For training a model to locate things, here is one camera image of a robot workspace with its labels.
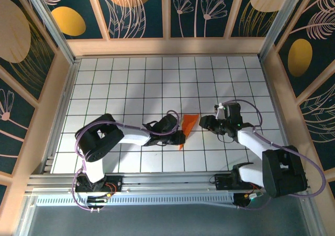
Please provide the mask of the aluminium frame leg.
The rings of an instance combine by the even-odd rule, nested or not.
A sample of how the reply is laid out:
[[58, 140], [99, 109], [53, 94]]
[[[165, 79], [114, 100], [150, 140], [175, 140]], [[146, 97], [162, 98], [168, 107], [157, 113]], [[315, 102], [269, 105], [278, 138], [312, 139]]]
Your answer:
[[323, 224], [314, 198], [300, 199], [301, 208], [305, 217], [306, 226], [310, 236], [322, 236]]
[[18, 225], [14, 236], [28, 236], [29, 229], [34, 217], [36, 209], [36, 200], [35, 196], [25, 196], [24, 203], [21, 208], [21, 214], [18, 220]]

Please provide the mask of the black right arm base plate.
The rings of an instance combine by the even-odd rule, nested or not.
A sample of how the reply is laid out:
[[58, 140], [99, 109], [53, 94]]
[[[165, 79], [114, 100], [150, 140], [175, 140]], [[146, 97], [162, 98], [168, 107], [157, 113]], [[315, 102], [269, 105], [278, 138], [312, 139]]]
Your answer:
[[256, 184], [244, 182], [236, 174], [215, 174], [216, 190], [250, 190], [260, 187]]

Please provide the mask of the aluminium corner post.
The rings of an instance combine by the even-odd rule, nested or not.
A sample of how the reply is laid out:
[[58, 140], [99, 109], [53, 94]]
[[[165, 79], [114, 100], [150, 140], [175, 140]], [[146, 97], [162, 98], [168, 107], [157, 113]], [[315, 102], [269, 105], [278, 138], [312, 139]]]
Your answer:
[[279, 36], [284, 25], [287, 23], [290, 15], [294, 11], [299, 0], [283, 0], [283, 4], [278, 11], [270, 29], [265, 37], [263, 46], [258, 54], [260, 62], [263, 62], [269, 53], [271, 47], [273, 46], [275, 40]]
[[43, 0], [31, 0], [35, 9], [37, 10], [39, 16], [43, 18], [47, 29], [50, 31], [51, 36], [56, 41], [58, 47], [62, 51], [63, 55], [70, 64], [74, 64], [75, 55], [73, 54], [70, 46], [68, 45], [63, 33], [58, 27], [56, 21], [54, 20], [49, 7]]

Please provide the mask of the long aluminium mounting rail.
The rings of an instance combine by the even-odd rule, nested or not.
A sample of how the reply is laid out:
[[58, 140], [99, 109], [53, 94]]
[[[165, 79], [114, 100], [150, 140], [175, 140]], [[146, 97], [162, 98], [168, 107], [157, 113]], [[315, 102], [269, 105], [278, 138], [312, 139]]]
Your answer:
[[[250, 190], [216, 190], [215, 174], [221, 172], [176, 172], [176, 173], [106, 173], [108, 176], [122, 176], [121, 193], [130, 194], [189, 194], [205, 192], [251, 193], [265, 192], [263, 187]], [[89, 194], [98, 195], [106, 192], [76, 192], [75, 178], [72, 174], [32, 175], [28, 180], [25, 195], [40, 194]]]

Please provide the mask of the black controller box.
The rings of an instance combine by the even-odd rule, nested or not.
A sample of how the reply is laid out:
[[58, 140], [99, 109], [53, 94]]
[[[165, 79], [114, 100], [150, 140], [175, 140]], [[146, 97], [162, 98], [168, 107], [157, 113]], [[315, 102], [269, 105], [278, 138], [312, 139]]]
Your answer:
[[255, 208], [250, 208], [248, 205], [251, 202], [250, 197], [245, 198], [244, 193], [234, 193], [233, 195], [233, 204], [242, 210], [255, 210]]
[[88, 196], [86, 203], [89, 207], [102, 208], [107, 204], [108, 197], [106, 195], [102, 196]]

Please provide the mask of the orange cloth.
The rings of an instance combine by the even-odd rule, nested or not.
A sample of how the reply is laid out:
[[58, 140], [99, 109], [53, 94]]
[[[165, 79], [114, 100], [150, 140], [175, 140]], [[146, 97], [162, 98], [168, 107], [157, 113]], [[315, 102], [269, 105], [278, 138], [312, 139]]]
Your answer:
[[182, 132], [185, 135], [185, 139], [188, 138], [192, 129], [196, 125], [200, 114], [185, 114], [182, 119]]

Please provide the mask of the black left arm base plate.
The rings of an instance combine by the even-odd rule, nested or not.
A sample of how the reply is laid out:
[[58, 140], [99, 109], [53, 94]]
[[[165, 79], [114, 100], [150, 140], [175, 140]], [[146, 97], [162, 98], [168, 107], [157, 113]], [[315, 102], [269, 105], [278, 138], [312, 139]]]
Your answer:
[[105, 175], [101, 180], [92, 183], [85, 174], [80, 174], [76, 178], [76, 192], [109, 192], [111, 187], [113, 191], [120, 192], [122, 188], [122, 176]]

